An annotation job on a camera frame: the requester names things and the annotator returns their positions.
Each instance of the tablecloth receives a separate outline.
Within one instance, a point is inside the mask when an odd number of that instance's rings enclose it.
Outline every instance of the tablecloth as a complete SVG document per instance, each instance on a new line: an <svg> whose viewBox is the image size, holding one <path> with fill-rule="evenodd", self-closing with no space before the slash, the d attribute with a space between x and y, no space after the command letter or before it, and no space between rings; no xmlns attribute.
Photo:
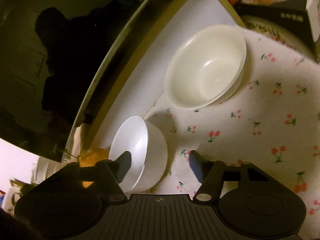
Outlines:
<svg viewBox="0 0 320 240"><path fill-rule="evenodd" d="M231 98L187 111L170 105L163 93L145 116L165 136L169 157L164 178L150 192L193 197L200 183L189 167L191 150L227 165L249 161L303 199L307 217L300 236L319 237L319 65L263 35L241 32L244 77Z"/></svg>

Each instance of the bowl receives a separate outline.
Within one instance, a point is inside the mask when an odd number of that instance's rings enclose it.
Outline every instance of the bowl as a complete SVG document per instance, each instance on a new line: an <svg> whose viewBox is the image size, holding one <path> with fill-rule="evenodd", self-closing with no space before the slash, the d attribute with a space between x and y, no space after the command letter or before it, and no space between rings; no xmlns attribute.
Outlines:
<svg viewBox="0 0 320 240"><path fill-rule="evenodd" d="M168 66L164 78L168 101L188 110L216 101L236 81L240 85L245 58L246 44L238 27L213 25L200 30L177 50Z"/></svg>
<svg viewBox="0 0 320 240"><path fill-rule="evenodd" d="M131 152L131 167L119 184L124 193L152 188L164 174L168 148L161 131L139 116L128 118L113 139L109 159L116 160L124 151Z"/></svg>

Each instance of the circular logo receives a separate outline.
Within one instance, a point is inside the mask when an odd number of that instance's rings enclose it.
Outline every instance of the circular logo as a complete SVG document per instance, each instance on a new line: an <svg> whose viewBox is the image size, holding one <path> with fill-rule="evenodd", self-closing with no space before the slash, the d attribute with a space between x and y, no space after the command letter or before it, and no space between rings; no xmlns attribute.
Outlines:
<svg viewBox="0 0 320 240"><path fill-rule="evenodd" d="M159 203L161 203L161 202L163 202L163 201L164 201L164 199L163 199L163 198L161 198L161 197L159 197L159 198L157 198L157 199L156 199L156 201L157 201L157 202L159 202Z"/></svg>

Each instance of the box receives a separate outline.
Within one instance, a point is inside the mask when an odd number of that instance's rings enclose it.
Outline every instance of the box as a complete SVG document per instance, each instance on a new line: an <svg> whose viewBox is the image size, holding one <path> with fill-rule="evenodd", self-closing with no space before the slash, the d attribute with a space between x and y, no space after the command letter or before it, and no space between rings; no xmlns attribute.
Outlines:
<svg viewBox="0 0 320 240"><path fill-rule="evenodd" d="M287 29L308 47L313 60L319 63L320 0L278 0L269 6L241 0L234 8L244 19L244 16L262 18Z"/></svg>

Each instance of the small white bowl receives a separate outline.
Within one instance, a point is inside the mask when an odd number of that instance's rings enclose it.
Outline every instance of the small white bowl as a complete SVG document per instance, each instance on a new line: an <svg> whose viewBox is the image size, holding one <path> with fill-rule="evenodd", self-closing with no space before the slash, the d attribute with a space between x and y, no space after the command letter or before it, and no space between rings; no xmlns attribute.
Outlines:
<svg viewBox="0 0 320 240"><path fill-rule="evenodd" d="M168 66L167 99L188 110L216 101L233 84L241 83L237 79L242 78L245 58L245 40L237 27L213 25L199 31L177 50Z"/></svg>
<svg viewBox="0 0 320 240"><path fill-rule="evenodd" d="M143 192L161 179L168 160L168 148L161 131L139 116L128 118L113 139L109 159L131 152L131 167L119 184L124 193Z"/></svg>

